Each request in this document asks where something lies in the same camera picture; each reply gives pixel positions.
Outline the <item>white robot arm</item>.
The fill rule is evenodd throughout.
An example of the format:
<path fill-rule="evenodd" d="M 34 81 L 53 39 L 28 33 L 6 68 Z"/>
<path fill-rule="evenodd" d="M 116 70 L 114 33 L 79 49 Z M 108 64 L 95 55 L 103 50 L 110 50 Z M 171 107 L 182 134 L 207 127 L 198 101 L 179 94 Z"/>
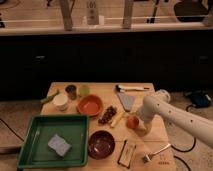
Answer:
<path fill-rule="evenodd" d="M 151 122 L 158 114 L 213 149 L 213 121 L 174 107 L 170 100 L 166 90 L 150 93 L 143 98 L 136 114 L 144 123 Z"/>

